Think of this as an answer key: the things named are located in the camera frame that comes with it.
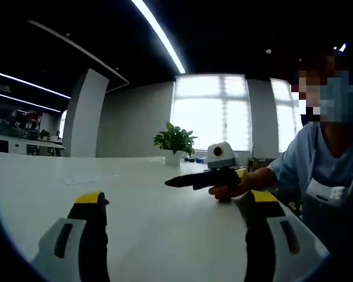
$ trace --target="black ceiling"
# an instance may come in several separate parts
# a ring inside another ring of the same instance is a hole
[[[349,42],[347,51],[353,50],[353,25],[343,20],[347,16],[340,18],[340,11],[335,15],[310,11],[303,16],[303,12],[297,15],[274,7],[246,8],[233,1],[144,2],[187,74],[245,73],[248,78],[292,82],[299,58],[317,44],[332,48]],[[0,11],[1,73],[68,96],[88,68],[110,79],[108,90],[125,84],[86,54],[28,22],[33,20],[99,58],[129,81],[126,87],[170,81],[179,75],[131,0],[7,3]],[[68,107],[68,99],[44,90],[2,77],[0,84],[11,89],[10,94],[0,90],[5,95],[60,111]]]

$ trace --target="sleeve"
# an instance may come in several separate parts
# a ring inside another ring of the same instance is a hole
[[[277,188],[279,189],[298,186],[299,181],[296,154],[299,138],[300,134],[298,134],[289,144],[287,150],[268,166],[268,168],[276,175],[278,181]]]

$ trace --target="faucet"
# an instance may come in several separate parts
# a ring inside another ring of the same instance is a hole
[[[252,145],[251,145],[251,157],[254,159],[255,158],[255,155],[254,155],[254,146],[257,144],[257,142],[254,142]]]

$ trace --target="office desk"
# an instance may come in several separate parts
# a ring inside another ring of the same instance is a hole
[[[30,262],[39,239],[68,215],[75,199],[101,190],[110,201],[106,232],[111,281],[243,281],[247,227],[238,208],[218,204],[207,189],[164,185],[172,177],[206,168],[199,163],[168,167],[162,157],[0,153],[0,219]]]
[[[51,142],[32,141],[28,139],[15,138],[15,137],[10,137],[5,135],[0,135],[0,140],[8,141],[8,151],[9,151],[8,153],[21,153],[25,155],[27,145],[56,148],[61,150],[65,149],[65,147]]]

